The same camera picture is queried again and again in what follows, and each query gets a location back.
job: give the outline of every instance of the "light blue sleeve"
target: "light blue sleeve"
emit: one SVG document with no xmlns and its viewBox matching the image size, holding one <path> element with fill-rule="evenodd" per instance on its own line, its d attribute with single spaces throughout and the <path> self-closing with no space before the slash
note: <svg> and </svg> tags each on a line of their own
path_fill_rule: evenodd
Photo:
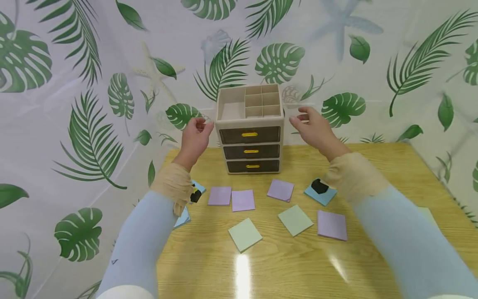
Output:
<svg viewBox="0 0 478 299">
<path fill-rule="evenodd" d="M 134 285 L 158 298 L 156 261 L 178 219 L 173 206 L 155 191 L 138 203 L 121 227 L 97 296 L 113 287 Z"/>
<path fill-rule="evenodd" d="M 396 188 L 389 186 L 352 208 L 405 299 L 446 294 L 478 299 L 478 282 L 453 246 Z"/>
</svg>

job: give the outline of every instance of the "person's right hand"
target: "person's right hand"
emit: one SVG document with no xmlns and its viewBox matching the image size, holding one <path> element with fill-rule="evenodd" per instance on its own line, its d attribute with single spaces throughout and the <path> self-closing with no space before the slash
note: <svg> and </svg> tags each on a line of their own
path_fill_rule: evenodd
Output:
<svg viewBox="0 0 478 299">
<path fill-rule="evenodd" d="M 305 114 L 291 116 L 289 121 L 307 144 L 318 149 L 329 161 L 350 153 L 350 150 L 332 132 L 328 120 L 317 110 L 312 107 L 300 107 L 299 112 Z"/>
</svg>

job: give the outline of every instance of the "person's left hand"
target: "person's left hand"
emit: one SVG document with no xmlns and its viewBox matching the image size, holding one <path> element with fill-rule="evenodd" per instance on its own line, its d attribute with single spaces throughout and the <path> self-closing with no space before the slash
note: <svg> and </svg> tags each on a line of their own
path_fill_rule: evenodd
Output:
<svg viewBox="0 0 478 299">
<path fill-rule="evenodd" d="M 173 163 L 191 171 L 198 158 L 206 150 L 213 129 L 213 121 L 206 123 L 206 120 L 202 117 L 191 118 L 183 131 L 181 150 L 178 156 L 174 158 Z"/>
</svg>

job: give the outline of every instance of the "purple sticky note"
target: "purple sticky note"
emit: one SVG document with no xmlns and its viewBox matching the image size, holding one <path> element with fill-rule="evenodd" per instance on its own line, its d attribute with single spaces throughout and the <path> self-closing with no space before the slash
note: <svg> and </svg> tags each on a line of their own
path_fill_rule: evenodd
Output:
<svg viewBox="0 0 478 299">
<path fill-rule="evenodd" d="M 232 191 L 232 211 L 255 210 L 254 192 L 252 190 Z"/>
<path fill-rule="evenodd" d="M 211 187 L 208 206 L 228 206 L 231 202 L 231 187 Z"/>
<path fill-rule="evenodd" d="M 347 226 L 345 215 L 317 211 L 317 234 L 347 241 Z"/>
<path fill-rule="evenodd" d="M 273 179 L 267 196 L 289 202 L 291 201 L 292 190 L 294 190 L 293 183 Z"/>
</svg>

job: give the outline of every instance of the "sticky note pad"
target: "sticky note pad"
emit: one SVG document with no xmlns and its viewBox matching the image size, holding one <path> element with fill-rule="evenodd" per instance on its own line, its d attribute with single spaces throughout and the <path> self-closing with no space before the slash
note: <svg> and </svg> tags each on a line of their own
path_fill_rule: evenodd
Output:
<svg viewBox="0 0 478 299">
<path fill-rule="evenodd" d="M 435 218 L 433 218 L 432 212 L 429 208 L 418 207 L 418 209 L 431 223 L 438 227 L 438 224 L 436 223 Z"/>
<path fill-rule="evenodd" d="M 255 210 L 254 192 L 251 190 L 232 191 L 232 211 Z"/>
<path fill-rule="evenodd" d="M 238 225 L 231 227 L 229 229 L 229 234 L 240 253 L 262 240 L 261 234 L 256 229 L 250 218 L 247 218 Z"/>
<path fill-rule="evenodd" d="M 347 241 L 347 226 L 345 215 L 317 211 L 317 234 Z"/>
<path fill-rule="evenodd" d="M 211 187 L 208 206 L 228 206 L 231 203 L 231 187 Z"/>
<path fill-rule="evenodd" d="M 293 183 L 273 179 L 269 191 L 267 192 L 267 196 L 290 202 L 293 190 Z"/>
<path fill-rule="evenodd" d="M 173 229 L 178 228 L 181 225 L 186 224 L 190 221 L 191 221 L 191 218 L 189 217 L 189 212 L 187 211 L 187 207 L 184 207 L 183 213 L 176 221 L 176 224 L 174 225 Z"/>
<path fill-rule="evenodd" d="M 332 200 L 332 198 L 337 194 L 337 190 L 332 189 L 332 188 L 328 188 L 327 191 L 323 192 L 324 190 L 322 189 L 322 190 L 319 190 L 319 192 L 321 192 L 319 194 L 317 192 L 317 190 L 314 190 L 314 188 L 312 186 L 312 184 L 314 182 L 320 183 L 323 186 L 328 187 L 327 185 L 320 182 L 320 179 L 318 177 L 316 177 L 315 180 L 312 181 L 312 183 L 310 183 L 310 185 L 307 187 L 307 189 L 305 189 L 304 193 L 307 194 L 308 196 L 312 197 L 315 201 L 322 204 L 323 206 L 326 206 Z"/>
<path fill-rule="evenodd" d="M 313 225 L 312 220 L 307 217 L 298 205 L 280 213 L 279 219 L 294 237 Z"/>
</svg>

